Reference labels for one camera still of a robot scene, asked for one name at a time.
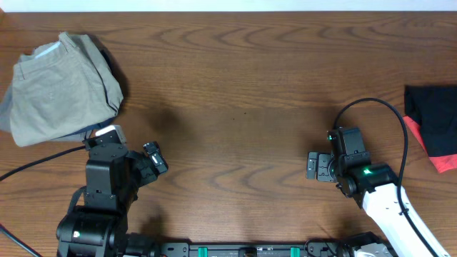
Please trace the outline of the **black t-shirt with logo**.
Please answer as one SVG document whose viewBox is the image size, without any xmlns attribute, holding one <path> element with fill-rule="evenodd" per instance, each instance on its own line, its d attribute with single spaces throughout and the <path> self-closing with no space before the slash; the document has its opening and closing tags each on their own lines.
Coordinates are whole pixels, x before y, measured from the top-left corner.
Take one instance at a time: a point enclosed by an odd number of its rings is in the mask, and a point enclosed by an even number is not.
<svg viewBox="0 0 457 257">
<path fill-rule="evenodd" d="M 456 153 L 456 86 L 407 86 L 405 113 L 419 126 L 430 157 Z"/>
</svg>

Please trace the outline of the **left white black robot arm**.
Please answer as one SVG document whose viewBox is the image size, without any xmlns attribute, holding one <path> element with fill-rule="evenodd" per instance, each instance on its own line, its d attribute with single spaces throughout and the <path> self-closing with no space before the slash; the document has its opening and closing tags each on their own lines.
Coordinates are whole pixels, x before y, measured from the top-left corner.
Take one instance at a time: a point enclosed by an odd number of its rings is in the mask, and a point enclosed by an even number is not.
<svg viewBox="0 0 457 257">
<path fill-rule="evenodd" d="M 58 256 L 160 256 L 153 239 L 128 232 L 128 212 L 139 189 L 167 170 L 155 141 L 142 153 L 122 143 L 90 145 L 86 185 L 73 194 L 56 230 Z"/>
</svg>

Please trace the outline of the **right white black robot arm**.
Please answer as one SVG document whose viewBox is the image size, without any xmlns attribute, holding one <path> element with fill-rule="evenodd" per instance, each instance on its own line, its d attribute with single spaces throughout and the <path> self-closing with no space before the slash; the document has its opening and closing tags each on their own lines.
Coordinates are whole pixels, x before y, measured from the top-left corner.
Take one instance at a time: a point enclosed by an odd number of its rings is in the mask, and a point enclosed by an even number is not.
<svg viewBox="0 0 457 257">
<path fill-rule="evenodd" d="M 372 163 L 359 128 L 329 131 L 330 153 L 309 152 L 306 177 L 330 182 L 374 220 L 386 241 L 366 234 L 347 240 L 339 256 L 447 256 L 387 163 Z"/>
</svg>

